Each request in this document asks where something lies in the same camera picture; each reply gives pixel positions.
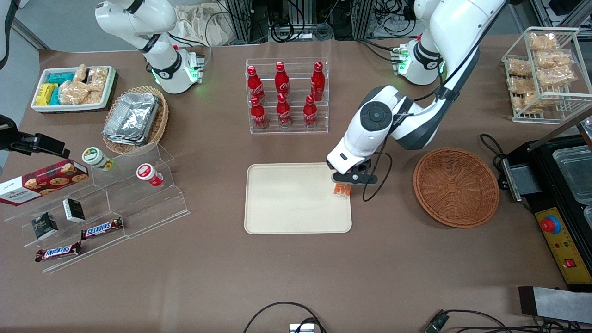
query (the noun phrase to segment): wicker basket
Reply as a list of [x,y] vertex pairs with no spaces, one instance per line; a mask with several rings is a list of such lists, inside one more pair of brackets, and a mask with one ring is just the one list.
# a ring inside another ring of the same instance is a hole
[[489,167],[456,148],[427,153],[413,174],[419,203],[436,220],[456,228],[473,228],[493,217],[500,190]]
[[[165,134],[166,123],[167,123],[167,121],[169,121],[169,107],[166,104],[165,97],[157,89],[152,88],[152,87],[145,87],[145,86],[132,88],[132,89],[126,91],[124,94],[126,94],[128,92],[137,92],[139,94],[150,93],[150,94],[153,94],[155,96],[158,96],[158,98],[160,98],[160,104],[158,105],[157,114],[156,114],[156,117],[154,118],[154,122],[152,123],[152,128],[150,129],[150,136],[148,137],[148,141],[146,142],[146,144],[148,144],[150,142],[160,141],[162,139],[162,135]],[[117,102],[119,102],[119,99],[124,94],[121,94],[117,98],[117,100],[113,103],[113,105],[111,106],[111,109],[109,110],[109,113],[107,114],[107,119],[105,120],[105,124],[107,123],[107,121],[109,121],[109,118],[111,117],[111,114],[113,113],[113,109],[115,109]],[[133,145],[123,145],[121,143],[114,143],[114,142],[107,140],[105,137],[103,137],[103,141],[105,142],[107,148],[109,148],[110,151],[116,152],[119,154],[131,152],[134,149],[141,147],[141,146],[133,146]]]

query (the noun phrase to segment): snickers bar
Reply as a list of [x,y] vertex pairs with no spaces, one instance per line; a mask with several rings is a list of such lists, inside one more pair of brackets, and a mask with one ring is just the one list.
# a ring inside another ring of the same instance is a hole
[[80,242],[77,242],[69,246],[62,246],[61,248],[41,249],[37,251],[35,261],[40,262],[52,258],[64,258],[72,255],[79,255],[80,253],[82,253],[82,245]]
[[88,230],[81,231],[82,235],[80,237],[80,240],[84,241],[87,238],[98,236],[102,233],[105,233],[105,232],[108,232],[111,230],[115,230],[115,229],[119,229],[119,228],[123,228],[123,219],[121,217],[119,217],[118,219],[114,219],[110,222],[98,225],[94,228],[90,228]]

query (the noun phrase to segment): white bag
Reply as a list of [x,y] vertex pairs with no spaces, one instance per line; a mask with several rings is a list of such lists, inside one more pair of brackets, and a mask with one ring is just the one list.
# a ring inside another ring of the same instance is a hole
[[[236,39],[230,26],[230,14],[217,14],[210,20],[210,17],[218,12],[225,11],[226,2],[205,3],[199,5],[177,5],[175,12],[177,14],[178,36],[200,41],[206,45],[222,46]],[[205,38],[205,26],[208,24],[208,37]]]

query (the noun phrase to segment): brown table surface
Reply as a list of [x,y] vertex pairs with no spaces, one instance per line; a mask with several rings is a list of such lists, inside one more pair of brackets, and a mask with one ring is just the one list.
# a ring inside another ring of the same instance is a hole
[[[532,215],[502,193],[497,213],[475,229],[440,225],[419,205],[413,169],[428,151],[452,146],[491,166],[487,132],[506,152],[552,127],[512,123],[500,58],[517,36],[489,36],[481,59],[428,148],[392,140],[391,175],[378,196],[352,193],[352,229],[329,235],[249,235],[243,228],[247,168],[255,163],[324,162],[370,89],[391,84],[418,97],[390,64],[355,42],[265,43],[223,47],[204,83],[165,94],[170,119],[161,144],[175,157],[175,182],[191,214],[55,274],[42,274],[23,250],[20,228],[0,223],[0,330],[3,332],[241,332],[263,306],[290,300],[315,311],[330,332],[419,332],[440,308],[464,308],[531,325],[517,286],[563,287]],[[399,44],[401,40],[385,44]],[[328,56],[330,131],[253,136],[247,125],[246,58]],[[41,52],[41,68],[111,65],[115,93],[153,85],[140,52]],[[67,143],[77,158],[104,146],[105,113],[42,115],[27,109],[20,129]],[[11,153],[2,181],[59,159]],[[307,315],[281,306],[252,332],[286,332]],[[454,315],[450,326],[491,325]]]

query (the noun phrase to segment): yellow control panel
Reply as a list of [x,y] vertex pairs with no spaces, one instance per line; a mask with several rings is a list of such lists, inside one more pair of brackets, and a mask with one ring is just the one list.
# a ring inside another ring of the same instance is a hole
[[568,284],[592,284],[590,272],[565,228],[557,208],[538,212],[535,217],[565,281]]

